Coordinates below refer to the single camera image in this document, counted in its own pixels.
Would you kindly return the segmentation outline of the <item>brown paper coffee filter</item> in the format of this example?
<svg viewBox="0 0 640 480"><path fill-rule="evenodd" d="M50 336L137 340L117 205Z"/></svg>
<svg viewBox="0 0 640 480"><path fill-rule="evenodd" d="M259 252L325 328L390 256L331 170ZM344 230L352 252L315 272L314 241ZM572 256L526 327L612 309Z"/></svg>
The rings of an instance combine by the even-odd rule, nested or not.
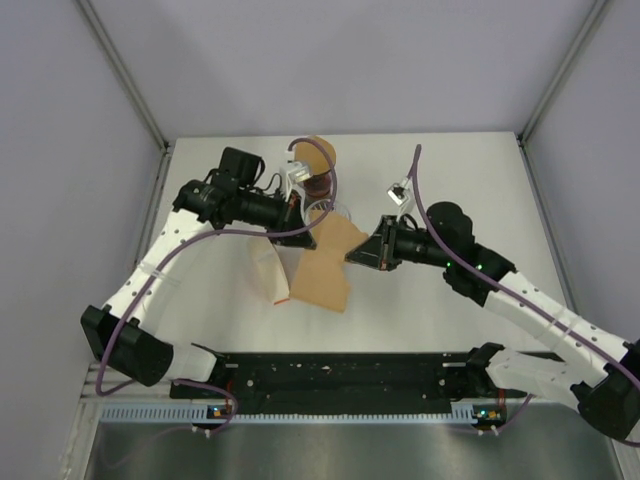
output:
<svg viewBox="0 0 640 480"><path fill-rule="evenodd" d="M332 164L336 163L337 155L334 146L326 139L319 136L309 136L312 143L299 142L294 147L296 161L306 163L313 176L324 175L330 171L330 167L323 152L325 152Z"/></svg>

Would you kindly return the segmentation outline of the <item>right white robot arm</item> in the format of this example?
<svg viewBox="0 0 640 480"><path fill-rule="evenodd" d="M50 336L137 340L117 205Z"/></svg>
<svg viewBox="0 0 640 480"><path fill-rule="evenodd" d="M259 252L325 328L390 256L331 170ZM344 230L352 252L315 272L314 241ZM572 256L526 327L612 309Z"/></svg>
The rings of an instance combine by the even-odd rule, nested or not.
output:
<svg viewBox="0 0 640 480"><path fill-rule="evenodd" d="M392 271L402 262L440 267L457 294L501 316L547 347L553 359L487 343L467 360L467 384L487 396L518 390L577 412L592 428L627 446L639 423L639 344L607 332L556 302L515 265L481 245L472 220L452 202L431 205L422 228L382 216L347 262Z"/></svg>

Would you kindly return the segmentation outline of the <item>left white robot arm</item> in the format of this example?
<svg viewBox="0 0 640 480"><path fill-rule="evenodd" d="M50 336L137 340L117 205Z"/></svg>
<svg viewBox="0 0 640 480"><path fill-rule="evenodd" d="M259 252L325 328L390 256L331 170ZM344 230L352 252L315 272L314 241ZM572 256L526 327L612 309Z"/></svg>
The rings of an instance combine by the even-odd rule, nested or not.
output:
<svg viewBox="0 0 640 480"><path fill-rule="evenodd" d="M256 187L264 169L261 157L227 147L204 179L180 188L160 234L125 284L104 306L89 306L81 316L100 375L112 368L144 386L187 379L209 397L224 390L227 374L216 366L215 354L160 337L158 330L207 240L230 234L230 224L257 226L259 236L276 244L314 247L301 215L302 197L294 189L311 178L310 166L289 160L280 169L281 187L273 195Z"/></svg>

